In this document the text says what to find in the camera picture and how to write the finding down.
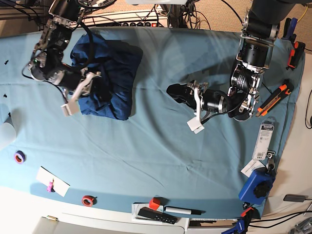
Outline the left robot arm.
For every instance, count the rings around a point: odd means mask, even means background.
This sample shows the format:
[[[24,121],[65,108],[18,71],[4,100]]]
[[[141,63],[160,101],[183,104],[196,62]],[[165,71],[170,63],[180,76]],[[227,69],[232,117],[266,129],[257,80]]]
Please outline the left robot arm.
[[[200,124],[218,115],[246,121],[254,114],[262,74],[269,68],[281,21],[296,5],[294,0],[254,0],[242,22],[239,52],[236,55],[228,92],[208,89],[195,80],[172,84],[166,92],[177,103],[186,104],[201,115]]]

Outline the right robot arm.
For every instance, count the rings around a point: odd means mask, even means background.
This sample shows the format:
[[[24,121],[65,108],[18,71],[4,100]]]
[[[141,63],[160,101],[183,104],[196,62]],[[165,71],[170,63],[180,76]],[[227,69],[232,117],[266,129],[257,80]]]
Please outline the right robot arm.
[[[92,3],[91,0],[53,1],[49,8],[52,18],[47,21],[30,61],[25,66],[31,73],[30,79],[57,87],[67,104],[89,95],[93,78],[96,77],[96,74],[88,72],[88,65],[95,59],[95,43],[83,18],[87,10],[105,8],[113,4],[113,1],[106,0],[102,6],[93,6]],[[87,33],[88,56],[82,64],[70,66],[62,62],[63,52],[77,26],[81,26]]]

